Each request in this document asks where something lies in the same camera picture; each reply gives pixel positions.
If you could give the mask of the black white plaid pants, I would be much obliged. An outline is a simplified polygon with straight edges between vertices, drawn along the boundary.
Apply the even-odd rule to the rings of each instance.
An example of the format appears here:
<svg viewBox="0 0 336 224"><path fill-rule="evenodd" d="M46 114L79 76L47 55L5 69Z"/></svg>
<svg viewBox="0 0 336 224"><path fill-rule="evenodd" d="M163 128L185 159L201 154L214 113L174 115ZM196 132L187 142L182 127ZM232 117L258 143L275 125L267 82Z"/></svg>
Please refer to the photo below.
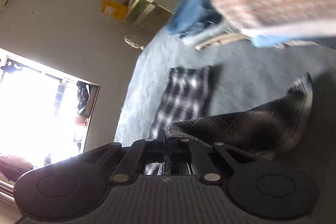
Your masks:
<svg viewBox="0 0 336 224"><path fill-rule="evenodd" d="M167 140L187 138L203 147L215 142L256 155L293 149L301 140L313 104L310 74L297 79L286 96L247 111L207 117L217 69L172 68L150 129L155 139L163 131Z"/></svg>

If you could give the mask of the pink pot on windowsill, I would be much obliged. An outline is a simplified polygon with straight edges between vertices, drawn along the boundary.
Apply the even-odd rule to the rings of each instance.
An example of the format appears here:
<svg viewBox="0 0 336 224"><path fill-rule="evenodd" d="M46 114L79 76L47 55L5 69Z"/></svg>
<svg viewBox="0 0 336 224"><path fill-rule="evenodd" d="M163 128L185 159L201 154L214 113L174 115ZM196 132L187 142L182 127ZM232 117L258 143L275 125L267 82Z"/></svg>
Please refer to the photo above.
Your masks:
<svg viewBox="0 0 336 224"><path fill-rule="evenodd" d="M77 126L79 126L79 127L86 127L87 126L87 122L88 122L88 118L87 117L78 115L75 118L75 124Z"/></svg>

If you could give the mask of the grey bed blanket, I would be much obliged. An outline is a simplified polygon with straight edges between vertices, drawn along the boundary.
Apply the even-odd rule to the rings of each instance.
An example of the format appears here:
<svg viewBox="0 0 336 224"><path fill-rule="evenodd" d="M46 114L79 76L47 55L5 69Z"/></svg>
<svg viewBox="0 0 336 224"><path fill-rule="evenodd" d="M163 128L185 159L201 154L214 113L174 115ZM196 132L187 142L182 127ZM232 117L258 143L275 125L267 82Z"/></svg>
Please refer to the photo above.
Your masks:
<svg viewBox="0 0 336 224"><path fill-rule="evenodd" d="M310 73L314 103L301 151L335 153L335 50L324 46L256 48L242 41L198 51L160 30L140 54L115 134L129 145L149 136L171 68L214 68L207 115L248 110L281 97Z"/></svg>

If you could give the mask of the folded grey garment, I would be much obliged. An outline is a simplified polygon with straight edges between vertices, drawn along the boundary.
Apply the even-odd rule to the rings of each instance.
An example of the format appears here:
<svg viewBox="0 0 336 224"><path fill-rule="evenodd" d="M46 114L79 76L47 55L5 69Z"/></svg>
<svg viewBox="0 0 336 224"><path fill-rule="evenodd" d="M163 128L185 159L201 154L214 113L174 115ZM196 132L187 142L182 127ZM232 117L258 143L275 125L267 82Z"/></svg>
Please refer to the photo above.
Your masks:
<svg viewBox="0 0 336 224"><path fill-rule="evenodd" d="M217 46L220 44L230 44L233 42L238 42L240 40L249 40L251 38L243 35L240 30L235 30L232 27L229 27L225 24L218 24L216 26L210 27L203 32L196 34L194 36L188 36L182 38L183 43L186 46L194 47L197 50L202 50L204 48ZM271 47L300 47L300 46L312 46L316 45L317 42L315 40L307 41L307 40L296 40L292 42L286 42L279 44L277 46Z"/></svg>

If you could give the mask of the yellow box on desk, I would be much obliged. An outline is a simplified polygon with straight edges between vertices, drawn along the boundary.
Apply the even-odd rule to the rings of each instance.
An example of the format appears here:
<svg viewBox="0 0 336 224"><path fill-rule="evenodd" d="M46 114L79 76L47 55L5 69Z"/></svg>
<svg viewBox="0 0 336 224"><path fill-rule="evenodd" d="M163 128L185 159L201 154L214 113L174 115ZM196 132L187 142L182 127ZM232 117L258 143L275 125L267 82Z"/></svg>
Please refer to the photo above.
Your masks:
<svg viewBox="0 0 336 224"><path fill-rule="evenodd" d="M100 12L112 18L124 20L128 12L128 7L120 2L104 0L101 4Z"/></svg>

